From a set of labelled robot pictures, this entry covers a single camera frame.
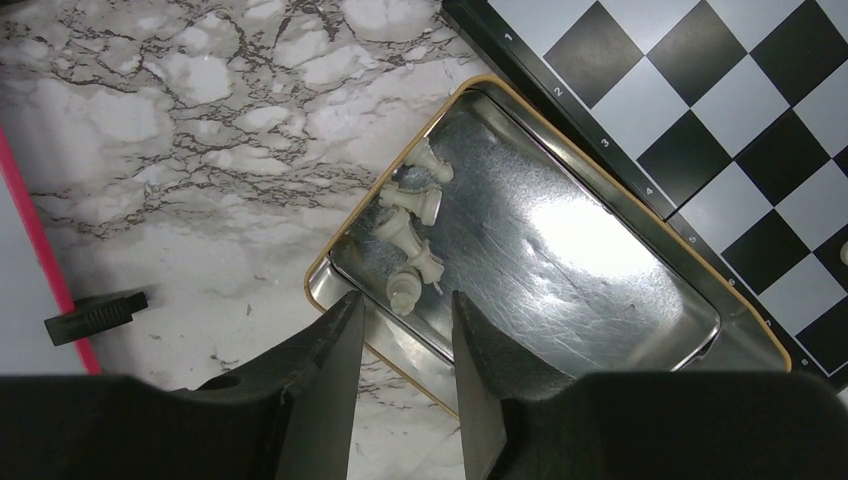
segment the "black plastic clip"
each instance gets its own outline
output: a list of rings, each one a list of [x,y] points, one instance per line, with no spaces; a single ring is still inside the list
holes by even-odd
[[[59,346],[105,332],[132,321],[132,314],[147,308],[144,292],[120,292],[74,302],[73,312],[44,321],[53,345]]]

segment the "white square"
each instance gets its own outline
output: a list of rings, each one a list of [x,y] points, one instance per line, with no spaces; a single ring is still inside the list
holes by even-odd
[[[699,0],[601,0],[633,43],[648,54]]]
[[[848,40],[848,2],[845,0],[818,0],[827,18],[833,22],[836,30]]]
[[[592,116],[631,159],[639,158],[689,107],[643,58],[592,108]]]
[[[804,1],[707,0],[707,3],[745,50],[750,52]]]
[[[718,143],[735,157],[789,108],[783,95],[745,56],[692,107]]]
[[[490,0],[489,4],[539,57],[544,57],[595,0]]]
[[[795,113],[831,157],[848,145],[848,62],[819,84]]]
[[[848,177],[831,160],[777,204],[777,213],[815,250],[848,224]]]
[[[798,262],[758,297],[790,335],[798,335],[845,298],[842,286],[814,254]]]
[[[771,211],[771,204],[736,163],[692,197],[680,214],[721,253]]]

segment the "chessboard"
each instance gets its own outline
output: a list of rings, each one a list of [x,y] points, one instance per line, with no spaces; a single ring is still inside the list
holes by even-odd
[[[848,384],[848,1],[459,3],[797,368]]]

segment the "black square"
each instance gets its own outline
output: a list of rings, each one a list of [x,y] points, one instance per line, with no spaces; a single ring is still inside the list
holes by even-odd
[[[731,158],[691,111],[671,126],[637,162],[678,205],[730,164]]]
[[[772,210],[721,255],[759,295],[809,253],[798,235]]]
[[[815,254],[824,268],[842,285],[842,288],[848,290],[848,265],[842,263],[840,258],[842,246],[846,243],[848,243],[848,225],[819,245]]]
[[[642,52],[595,3],[545,54],[545,60],[589,107],[642,59]]]
[[[828,373],[848,362],[848,297],[802,330],[798,340]]]
[[[848,42],[821,7],[808,0],[757,45],[751,56],[786,101],[796,105],[848,59]]]
[[[836,165],[845,172],[845,175],[848,175],[848,147],[845,147],[845,150],[837,153],[835,157],[833,157],[833,161],[836,162]]]
[[[792,110],[783,114],[737,158],[757,188],[777,205],[830,156]]]
[[[700,2],[648,53],[692,106],[745,57],[745,48],[707,2]]]

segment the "chess pawn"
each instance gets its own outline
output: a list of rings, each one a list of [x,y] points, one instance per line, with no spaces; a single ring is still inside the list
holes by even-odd
[[[407,266],[392,274],[386,283],[386,296],[394,313],[401,316],[412,313],[421,298],[421,279],[418,272]]]
[[[442,278],[445,267],[432,253],[430,245],[421,241],[412,229],[409,212],[395,207],[394,213],[386,223],[374,229],[374,236],[383,242],[395,244],[406,253],[406,263],[421,272],[424,283],[438,282]]]
[[[424,167],[430,170],[436,180],[440,183],[448,183],[453,180],[453,168],[447,162],[443,162],[436,158],[433,149],[430,148],[430,139],[422,138],[412,147],[412,150],[406,155],[403,160],[406,165],[414,167]]]
[[[401,190],[395,182],[386,182],[380,190],[380,206],[403,207],[421,219],[424,225],[434,225],[442,202],[442,191],[435,186],[410,192]]]

